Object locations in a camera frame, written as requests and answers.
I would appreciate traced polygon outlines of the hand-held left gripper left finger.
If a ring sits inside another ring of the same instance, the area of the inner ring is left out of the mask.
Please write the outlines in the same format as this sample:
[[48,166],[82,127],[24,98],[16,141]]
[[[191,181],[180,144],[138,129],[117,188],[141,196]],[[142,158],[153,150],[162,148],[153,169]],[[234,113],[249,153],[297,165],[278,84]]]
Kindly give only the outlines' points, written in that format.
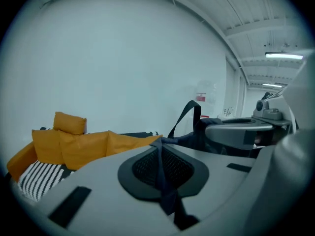
[[[148,146],[95,160],[51,188],[35,205],[37,224],[49,235],[171,235],[177,227],[159,204],[137,200],[119,184],[118,168]],[[77,186],[91,189],[67,228],[48,216]]]

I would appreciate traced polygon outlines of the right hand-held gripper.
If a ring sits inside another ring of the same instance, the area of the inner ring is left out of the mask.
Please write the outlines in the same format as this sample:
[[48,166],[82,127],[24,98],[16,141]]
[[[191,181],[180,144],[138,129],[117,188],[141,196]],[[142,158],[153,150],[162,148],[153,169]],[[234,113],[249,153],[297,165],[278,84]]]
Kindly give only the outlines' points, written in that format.
[[308,61],[302,63],[294,80],[267,99],[257,101],[252,118],[219,118],[209,125],[205,136],[212,142],[253,149],[256,133],[291,126],[293,132],[308,130]]

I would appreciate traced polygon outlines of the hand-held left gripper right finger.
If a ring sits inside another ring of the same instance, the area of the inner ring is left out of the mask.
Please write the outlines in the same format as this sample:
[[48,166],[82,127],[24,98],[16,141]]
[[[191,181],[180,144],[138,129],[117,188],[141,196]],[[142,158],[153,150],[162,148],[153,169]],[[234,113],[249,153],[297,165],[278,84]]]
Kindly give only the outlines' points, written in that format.
[[235,197],[247,173],[228,167],[230,163],[252,167],[252,158],[219,155],[202,152],[178,145],[167,148],[182,152],[204,163],[209,171],[207,182],[201,191],[182,199],[188,214],[199,219],[199,223],[186,231],[175,229],[173,235],[243,235],[250,204],[242,205]]

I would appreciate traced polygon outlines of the orange striped sofa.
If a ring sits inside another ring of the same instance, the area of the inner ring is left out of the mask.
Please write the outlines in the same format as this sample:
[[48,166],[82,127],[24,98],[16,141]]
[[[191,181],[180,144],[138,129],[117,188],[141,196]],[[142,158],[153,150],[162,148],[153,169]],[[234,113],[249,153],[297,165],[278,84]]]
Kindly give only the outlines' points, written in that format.
[[[158,133],[124,134],[136,138],[160,135]],[[77,170],[62,165],[41,163],[37,159],[33,140],[7,163],[8,173],[23,197],[38,202],[50,189]]]

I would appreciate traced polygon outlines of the clear water bottle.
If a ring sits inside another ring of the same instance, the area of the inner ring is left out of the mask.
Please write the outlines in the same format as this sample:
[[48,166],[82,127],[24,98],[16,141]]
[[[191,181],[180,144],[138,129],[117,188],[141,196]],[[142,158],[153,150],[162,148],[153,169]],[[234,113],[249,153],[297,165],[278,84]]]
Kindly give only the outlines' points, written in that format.
[[217,88],[208,80],[201,80],[197,84],[195,101],[201,106],[201,114],[212,116],[216,105]]

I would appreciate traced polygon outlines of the small orange cushion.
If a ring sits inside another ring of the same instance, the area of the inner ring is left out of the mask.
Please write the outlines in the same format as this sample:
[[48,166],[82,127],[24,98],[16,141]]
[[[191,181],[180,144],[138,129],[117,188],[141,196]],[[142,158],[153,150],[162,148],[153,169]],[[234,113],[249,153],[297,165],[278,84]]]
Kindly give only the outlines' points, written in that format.
[[86,122],[86,118],[55,112],[53,129],[73,135],[82,135],[85,132]]

